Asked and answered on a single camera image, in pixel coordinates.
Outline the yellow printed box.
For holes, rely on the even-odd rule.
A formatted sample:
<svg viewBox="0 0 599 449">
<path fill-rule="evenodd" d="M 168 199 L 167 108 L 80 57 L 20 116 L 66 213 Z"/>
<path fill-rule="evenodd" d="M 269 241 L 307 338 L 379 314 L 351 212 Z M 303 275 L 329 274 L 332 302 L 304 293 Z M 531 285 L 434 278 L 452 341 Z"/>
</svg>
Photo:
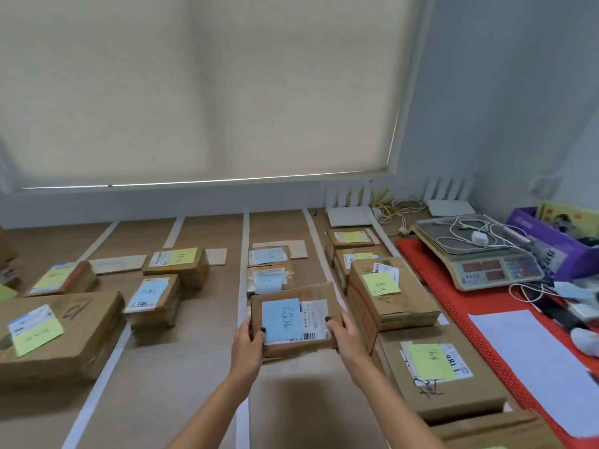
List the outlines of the yellow printed box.
<svg viewBox="0 0 599 449">
<path fill-rule="evenodd" d="M 543 202 L 537 207 L 535 217 L 573 239 L 599 238 L 599 210 Z"/>
</svg>

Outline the stacked parcel with blue note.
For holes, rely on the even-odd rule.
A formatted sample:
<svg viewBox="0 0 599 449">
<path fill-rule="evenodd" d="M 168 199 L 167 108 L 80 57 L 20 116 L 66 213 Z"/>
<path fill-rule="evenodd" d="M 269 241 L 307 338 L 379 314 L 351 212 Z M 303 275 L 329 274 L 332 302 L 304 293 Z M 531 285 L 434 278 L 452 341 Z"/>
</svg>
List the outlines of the stacked parcel with blue note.
<svg viewBox="0 0 599 449">
<path fill-rule="evenodd" d="M 181 291 L 181 280 L 176 274 L 144 277 L 122 311 L 131 331 L 174 327 Z"/>
</svg>

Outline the beige electronic weighing scale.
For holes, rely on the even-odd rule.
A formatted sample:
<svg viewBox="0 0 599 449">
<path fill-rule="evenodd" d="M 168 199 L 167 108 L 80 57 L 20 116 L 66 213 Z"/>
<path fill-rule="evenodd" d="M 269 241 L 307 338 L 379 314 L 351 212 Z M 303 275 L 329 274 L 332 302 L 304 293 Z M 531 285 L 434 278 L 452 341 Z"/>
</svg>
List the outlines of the beige electronic weighing scale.
<svg viewBox="0 0 599 449">
<path fill-rule="evenodd" d="M 434 226 L 433 221 L 450 221 L 455 217 L 430 218 L 416 221 L 411 232 L 442 261 L 450 273 L 455 287 L 463 292 L 486 288 L 511 286 L 541 281 L 544 272 L 531 250 L 532 241 L 525 232 L 484 214 L 458 216 L 460 218 L 482 218 L 498 223 L 493 231 L 514 242 L 519 249 L 495 249 L 468 254 L 451 255 L 435 241 L 439 236 L 449 235 L 446 226 Z"/>
</svg>

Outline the white paper sheet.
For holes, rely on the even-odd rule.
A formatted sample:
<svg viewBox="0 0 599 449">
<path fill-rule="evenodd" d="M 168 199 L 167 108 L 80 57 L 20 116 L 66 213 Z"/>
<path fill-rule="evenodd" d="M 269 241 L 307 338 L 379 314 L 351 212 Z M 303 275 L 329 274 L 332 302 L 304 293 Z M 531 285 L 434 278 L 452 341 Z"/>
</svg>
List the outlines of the white paper sheet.
<svg viewBox="0 0 599 449">
<path fill-rule="evenodd" d="M 530 311 L 470 315 L 470 319 L 567 434 L 599 437 L 599 384 Z"/>
</svg>

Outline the parcel yellow note white label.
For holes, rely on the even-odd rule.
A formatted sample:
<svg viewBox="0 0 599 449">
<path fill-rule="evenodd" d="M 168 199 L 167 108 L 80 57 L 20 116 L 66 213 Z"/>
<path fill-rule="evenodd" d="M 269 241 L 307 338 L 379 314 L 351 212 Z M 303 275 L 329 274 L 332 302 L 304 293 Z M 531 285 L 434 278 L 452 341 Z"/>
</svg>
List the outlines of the parcel yellow note white label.
<svg viewBox="0 0 599 449">
<path fill-rule="evenodd" d="M 201 290 L 210 265 L 204 248 L 168 249 L 149 256 L 141 271 L 144 276 L 175 274 L 184 289 Z"/>
</svg>

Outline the purple cardboard box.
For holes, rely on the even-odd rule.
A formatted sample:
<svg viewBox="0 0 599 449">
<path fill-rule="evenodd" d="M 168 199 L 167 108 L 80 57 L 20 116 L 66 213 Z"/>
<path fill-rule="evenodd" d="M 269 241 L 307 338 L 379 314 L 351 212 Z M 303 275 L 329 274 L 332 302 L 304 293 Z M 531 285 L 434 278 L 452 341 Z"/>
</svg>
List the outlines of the purple cardboard box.
<svg viewBox="0 0 599 449">
<path fill-rule="evenodd" d="M 534 206 L 515 208 L 506 225 L 525 232 L 546 278 L 572 282 L 599 273 L 599 247 L 589 247 L 535 218 Z"/>
</svg>

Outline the parcel with yellow-blue label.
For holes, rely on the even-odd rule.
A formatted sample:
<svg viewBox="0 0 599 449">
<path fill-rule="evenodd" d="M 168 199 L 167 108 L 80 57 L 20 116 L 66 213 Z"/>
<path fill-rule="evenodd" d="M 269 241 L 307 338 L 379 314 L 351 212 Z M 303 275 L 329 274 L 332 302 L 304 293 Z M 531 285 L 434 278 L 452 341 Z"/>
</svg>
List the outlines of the parcel with yellow-blue label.
<svg viewBox="0 0 599 449">
<path fill-rule="evenodd" d="M 347 292 L 351 264 L 356 258 L 368 259 L 388 256 L 389 252 L 381 245 L 336 250 L 333 256 L 333 269 L 339 280 L 342 293 L 345 294 Z"/>
</svg>

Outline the white rounded object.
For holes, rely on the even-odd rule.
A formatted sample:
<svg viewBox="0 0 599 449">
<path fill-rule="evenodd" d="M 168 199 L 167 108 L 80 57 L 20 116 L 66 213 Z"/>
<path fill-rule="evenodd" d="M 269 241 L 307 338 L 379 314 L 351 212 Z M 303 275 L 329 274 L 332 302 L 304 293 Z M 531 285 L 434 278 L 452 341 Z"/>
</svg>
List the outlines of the white rounded object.
<svg viewBox="0 0 599 449">
<path fill-rule="evenodd" d="M 570 331 L 573 345 L 583 354 L 599 359 L 599 334 L 575 327 Z"/>
</svg>

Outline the beige roller blind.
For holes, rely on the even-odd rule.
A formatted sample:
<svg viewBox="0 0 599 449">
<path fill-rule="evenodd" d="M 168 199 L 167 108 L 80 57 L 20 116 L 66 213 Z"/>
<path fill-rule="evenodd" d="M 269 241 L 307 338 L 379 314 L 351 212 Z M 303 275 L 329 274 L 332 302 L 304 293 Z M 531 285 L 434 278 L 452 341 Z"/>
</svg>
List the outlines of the beige roller blind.
<svg viewBox="0 0 599 449">
<path fill-rule="evenodd" d="M 436 0 L 0 0 L 0 190 L 398 168 Z"/>
</svg>

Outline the wide parcel with yellow note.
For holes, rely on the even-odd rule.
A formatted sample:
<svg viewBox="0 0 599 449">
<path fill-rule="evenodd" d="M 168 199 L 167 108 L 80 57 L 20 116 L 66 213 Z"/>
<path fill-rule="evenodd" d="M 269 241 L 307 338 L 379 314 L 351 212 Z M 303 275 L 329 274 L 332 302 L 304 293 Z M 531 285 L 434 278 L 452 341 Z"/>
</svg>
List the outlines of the wide parcel with yellow note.
<svg viewBox="0 0 599 449">
<path fill-rule="evenodd" d="M 505 386 L 454 324 L 380 332 L 372 355 L 427 424 L 504 410 Z"/>
</svg>

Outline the cardboard parcel at table edge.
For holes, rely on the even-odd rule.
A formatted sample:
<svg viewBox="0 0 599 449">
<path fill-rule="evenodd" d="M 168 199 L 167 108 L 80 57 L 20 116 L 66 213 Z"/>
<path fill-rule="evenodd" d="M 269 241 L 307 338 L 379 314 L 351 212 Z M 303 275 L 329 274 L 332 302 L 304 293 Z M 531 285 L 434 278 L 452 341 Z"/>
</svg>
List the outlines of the cardboard parcel at table edge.
<svg viewBox="0 0 599 449">
<path fill-rule="evenodd" d="M 11 262 L 17 258 L 17 252 L 12 247 L 8 234 L 0 224 L 0 285 L 18 290 L 22 280 Z"/>
</svg>

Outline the red mesh mat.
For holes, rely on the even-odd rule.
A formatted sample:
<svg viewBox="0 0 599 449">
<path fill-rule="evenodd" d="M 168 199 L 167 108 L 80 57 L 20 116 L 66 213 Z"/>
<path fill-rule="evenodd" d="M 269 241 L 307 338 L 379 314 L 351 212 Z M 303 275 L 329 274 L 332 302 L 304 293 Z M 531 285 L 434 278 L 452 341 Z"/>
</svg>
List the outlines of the red mesh mat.
<svg viewBox="0 0 599 449">
<path fill-rule="evenodd" d="M 521 311 L 531 309 L 531 306 L 515 300 L 508 293 L 506 287 L 462 292 L 455 288 L 448 270 L 441 265 L 440 260 L 430 252 L 422 241 L 399 238 L 395 241 L 395 245 L 400 255 L 430 288 L 448 317 L 452 318 L 461 332 L 474 345 L 485 362 L 506 386 L 515 402 L 521 408 L 533 409 L 538 412 L 567 449 L 599 449 L 599 437 L 576 439 L 567 435 L 565 430 L 550 417 L 522 382 L 517 379 L 515 373 L 508 367 L 498 352 L 491 347 L 469 317 L 470 315 L 478 316 L 498 312 Z"/>
</svg>

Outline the person's left forearm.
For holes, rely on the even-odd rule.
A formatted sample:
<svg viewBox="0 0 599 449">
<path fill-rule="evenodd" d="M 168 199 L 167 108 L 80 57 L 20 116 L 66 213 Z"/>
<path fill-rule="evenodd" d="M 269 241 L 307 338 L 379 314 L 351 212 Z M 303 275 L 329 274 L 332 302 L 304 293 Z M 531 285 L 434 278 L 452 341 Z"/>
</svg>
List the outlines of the person's left forearm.
<svg viewBox="0 0 599 449">
<path fill-rule="evenodd" d="M 166 449 L 219 449 L 238 407 L 257 378 L 234 373 L 214 390 Z"/>
</svg>

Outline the slim parcel with yellow note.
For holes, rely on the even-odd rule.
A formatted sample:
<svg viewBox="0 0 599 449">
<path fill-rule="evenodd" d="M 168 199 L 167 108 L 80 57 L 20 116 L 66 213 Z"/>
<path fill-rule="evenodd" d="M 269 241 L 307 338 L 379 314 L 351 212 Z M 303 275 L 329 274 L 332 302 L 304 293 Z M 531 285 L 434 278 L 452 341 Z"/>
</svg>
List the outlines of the slim parcel with yellow note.
<svg viewBox="0 0 599 449">
<path fill-rule="evenodd" d="M 25 297 L 91 292 L 99 282 L 90 262 L 84 260 L 52 266 Z"/>
</svg>

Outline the taped parcel with blue note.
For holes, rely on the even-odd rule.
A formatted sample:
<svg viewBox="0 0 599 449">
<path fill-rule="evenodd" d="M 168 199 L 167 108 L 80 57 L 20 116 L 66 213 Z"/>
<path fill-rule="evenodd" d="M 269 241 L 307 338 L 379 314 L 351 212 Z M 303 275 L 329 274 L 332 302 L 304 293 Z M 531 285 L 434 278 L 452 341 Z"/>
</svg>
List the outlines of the taped parcel with blue note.
<svg viewBox="0 0 599 449">
<path fill-rule="evenodd" d="M 325 321 L 330 317 L 342 323 L 333 282 L 257 294 L 251 298 L 250 309 L 253 336 L 265 329 L 263 360 L 338 348 Z"/>
</svg>

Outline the person's left hand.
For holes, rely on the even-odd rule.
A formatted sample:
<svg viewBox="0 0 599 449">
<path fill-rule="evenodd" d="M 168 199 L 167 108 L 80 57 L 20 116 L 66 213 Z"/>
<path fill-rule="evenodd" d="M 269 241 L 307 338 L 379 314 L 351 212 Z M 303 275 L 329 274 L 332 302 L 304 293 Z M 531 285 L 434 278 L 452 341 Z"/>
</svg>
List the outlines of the person's left hand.
<svg viewBox="0 0 599 449">
<path fill-rule="evenodd" d="M 252 319 L 247 316 L 236 330 L 232 349 L 229 376 L 250 390 L 262 364 L 263 347 L 255 347 Z"/>
</svg>

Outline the white wall socket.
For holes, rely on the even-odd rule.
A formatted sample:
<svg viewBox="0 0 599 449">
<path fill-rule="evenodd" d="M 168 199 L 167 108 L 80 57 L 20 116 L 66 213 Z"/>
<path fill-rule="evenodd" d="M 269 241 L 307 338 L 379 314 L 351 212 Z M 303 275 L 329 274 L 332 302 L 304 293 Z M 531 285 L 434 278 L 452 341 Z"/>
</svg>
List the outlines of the white wall socket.
<svg viewBox="0 0 599 449">
<path fill-rule="evenodd" d="M 539 199 L 548 199 L 559 188 L 562 178 L 554 173 L 537 173 L 528 181 L 528 191 Z"/>
</svg>

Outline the plain cardboard parcel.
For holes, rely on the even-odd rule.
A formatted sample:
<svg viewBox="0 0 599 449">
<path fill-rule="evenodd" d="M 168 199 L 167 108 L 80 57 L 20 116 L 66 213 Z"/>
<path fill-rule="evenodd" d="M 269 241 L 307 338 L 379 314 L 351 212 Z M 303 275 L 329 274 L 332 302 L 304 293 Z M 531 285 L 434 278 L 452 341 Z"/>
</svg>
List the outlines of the plain cardboard parcel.
<svg viewBox="0 0 599 449">
<path fill-rule="evenodd" d="M 565 449 L 535 411 L 483 415 L 431 427 L 447 449 Z"/>
</svg>

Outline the large flat parcel yellow note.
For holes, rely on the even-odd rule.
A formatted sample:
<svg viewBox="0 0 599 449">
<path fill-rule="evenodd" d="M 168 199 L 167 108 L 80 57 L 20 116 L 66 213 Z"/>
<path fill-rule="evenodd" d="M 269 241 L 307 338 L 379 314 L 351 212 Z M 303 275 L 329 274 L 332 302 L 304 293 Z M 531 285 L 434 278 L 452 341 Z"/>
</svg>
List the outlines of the large flat parcel yellow note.
<svg viewBox="0 0 599 449">
<path fill-rule="evenodd" d="M 125 324 L 117 291 L 0 303 L 0 392 L 98 378 Z"/>
</svg>

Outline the person's right hand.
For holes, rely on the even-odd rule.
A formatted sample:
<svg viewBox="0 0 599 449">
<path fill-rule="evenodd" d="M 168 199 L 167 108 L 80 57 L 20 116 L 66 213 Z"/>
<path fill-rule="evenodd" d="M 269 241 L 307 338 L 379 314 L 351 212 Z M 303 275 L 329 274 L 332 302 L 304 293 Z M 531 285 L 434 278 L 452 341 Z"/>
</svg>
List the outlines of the person's right hand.
<svg viewBox="0 0 599 449">
<path fill-rule="evenodd" d="M 354 320 L 345 310 L 341 310 L 341 319 L 337 321 L 343 322 L 345 327 L 345 339 L 337 343 L 337 351 L 352 381 L 359 385 L 364 373 L 371 366 L 370 355 L 365 349 L 365 344 Z"/>
</svg>

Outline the red-taped parcel yellow note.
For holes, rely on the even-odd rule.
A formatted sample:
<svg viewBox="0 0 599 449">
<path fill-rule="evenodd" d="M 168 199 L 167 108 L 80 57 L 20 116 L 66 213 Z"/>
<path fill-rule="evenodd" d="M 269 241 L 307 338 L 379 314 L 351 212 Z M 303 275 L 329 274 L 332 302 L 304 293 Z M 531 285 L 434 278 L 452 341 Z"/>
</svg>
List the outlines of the red-taped parcel yellow note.
<svg viewBox="0 0 599 449">
<path fill-rule="evenodd" d="M 379 333 L 433 326 L 440 308 L 402 257 L 353 261 L 346 303 L 371 354 Z"/>
</svg>

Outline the clear-taped parcel blue note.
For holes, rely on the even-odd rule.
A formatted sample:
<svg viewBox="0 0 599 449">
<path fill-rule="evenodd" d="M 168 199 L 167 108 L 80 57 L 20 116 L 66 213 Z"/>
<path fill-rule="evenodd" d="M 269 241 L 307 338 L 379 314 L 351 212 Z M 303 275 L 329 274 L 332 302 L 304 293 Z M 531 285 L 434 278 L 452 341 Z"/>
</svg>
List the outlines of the clear-taped parcel blue note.
<svg viewBox="0 0 599 449">
<path fill-rule="evenodd" d="M 296 287 L 295 272 L 290 262 L 252 266 L 246 271 L 246 296 L 275 293 Z"/>
</svg>

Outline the small parcel with blue note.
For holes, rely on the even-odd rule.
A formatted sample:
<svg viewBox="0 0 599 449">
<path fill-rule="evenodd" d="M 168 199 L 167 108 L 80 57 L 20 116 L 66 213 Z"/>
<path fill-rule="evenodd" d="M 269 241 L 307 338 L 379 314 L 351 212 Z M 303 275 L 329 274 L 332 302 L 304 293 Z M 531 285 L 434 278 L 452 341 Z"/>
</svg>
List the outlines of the small parcel with blue note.
<svg viewBox="0 0 599 449">
<path fill-rule="evenodd" d="M 281 264 L 290 260 L 287 246 L 258 247 L 248 252 L 249 267 Z"/>
</svg>

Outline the small flat parcel yellow note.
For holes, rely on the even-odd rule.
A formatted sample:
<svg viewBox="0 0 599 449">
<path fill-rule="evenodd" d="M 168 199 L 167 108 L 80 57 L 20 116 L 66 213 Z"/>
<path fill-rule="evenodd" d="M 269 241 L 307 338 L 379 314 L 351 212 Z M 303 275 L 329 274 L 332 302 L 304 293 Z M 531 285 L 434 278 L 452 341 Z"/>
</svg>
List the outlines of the small flat parcel yellow note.
<svg viewBox="0 0 599 449">
<path fill-rule="evenodd" d="M 330 266 L 334 264 L 335 254 L 340 249 L 373 247 L 378 240 L 366 228 L 330 228 L 325 232 L 325 256 Z"/>
</svg>

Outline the person's right forearm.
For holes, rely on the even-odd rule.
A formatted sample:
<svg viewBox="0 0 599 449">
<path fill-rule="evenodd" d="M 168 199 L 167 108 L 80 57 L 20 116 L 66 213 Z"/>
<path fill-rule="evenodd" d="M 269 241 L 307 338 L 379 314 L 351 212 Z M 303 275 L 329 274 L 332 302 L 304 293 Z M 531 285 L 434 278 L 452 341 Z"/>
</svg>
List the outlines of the person's right forearm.
<svg viewBox="0 0 599 449">
<path fill-rule="evenodd" d="M 347 362 L 347 368 L 391 449 L 445 449 L 441 440 L 408 408 L 368 358 L 351 360 Z"/>
</svg>

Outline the black flat device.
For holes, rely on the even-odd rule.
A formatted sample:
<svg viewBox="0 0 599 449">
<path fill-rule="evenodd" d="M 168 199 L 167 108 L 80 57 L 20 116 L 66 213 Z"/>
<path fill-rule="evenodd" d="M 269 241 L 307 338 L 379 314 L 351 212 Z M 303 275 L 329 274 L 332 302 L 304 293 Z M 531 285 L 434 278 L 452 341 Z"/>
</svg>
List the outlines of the black flat device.
<svg viewBox="0 0 599 449">
<path fill-rule="evenodd" d="M 571 332 L 577 327 L 581 329 L 586 328 L 580 319 L 550 297 L 543 296 L 541 299 L 535 301 L 534 305 L 546 317 L 563 326 L 567 332 Z"/>
</svg>

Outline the white plastic gadget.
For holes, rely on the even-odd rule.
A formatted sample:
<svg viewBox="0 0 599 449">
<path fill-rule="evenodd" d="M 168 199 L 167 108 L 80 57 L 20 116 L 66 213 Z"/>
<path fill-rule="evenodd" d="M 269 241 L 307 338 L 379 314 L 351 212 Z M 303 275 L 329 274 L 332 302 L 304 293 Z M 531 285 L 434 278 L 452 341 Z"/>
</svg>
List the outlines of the white plastic gadget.
<svg viewBox="0 0 599 449">
<path fill-rule="evenodd" d="M 599 274 L 573 282 L 554 281 L 553 287 L 572 314 L 585 323 L 599 324 Z"/>
</svg>

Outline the white router with antennas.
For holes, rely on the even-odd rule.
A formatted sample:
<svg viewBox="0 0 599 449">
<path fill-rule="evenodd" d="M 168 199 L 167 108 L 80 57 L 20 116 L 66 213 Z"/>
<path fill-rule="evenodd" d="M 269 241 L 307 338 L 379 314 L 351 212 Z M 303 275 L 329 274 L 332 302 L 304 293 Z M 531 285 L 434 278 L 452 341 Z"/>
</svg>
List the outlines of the white router with antennas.
<svg viewBox="0 0 599 449">
<path fill-rule="evenodd" d="M 425 182 L 422 201 L 433 217 L 473 215 L 476 210 L 469 203 L 475 176 L 429 176 Z"/>
<path fill-rule="evenodd" d="M 372 226 L 373 179 L 328 181 L 325 212 L 332 227 Z"/>
</svg>

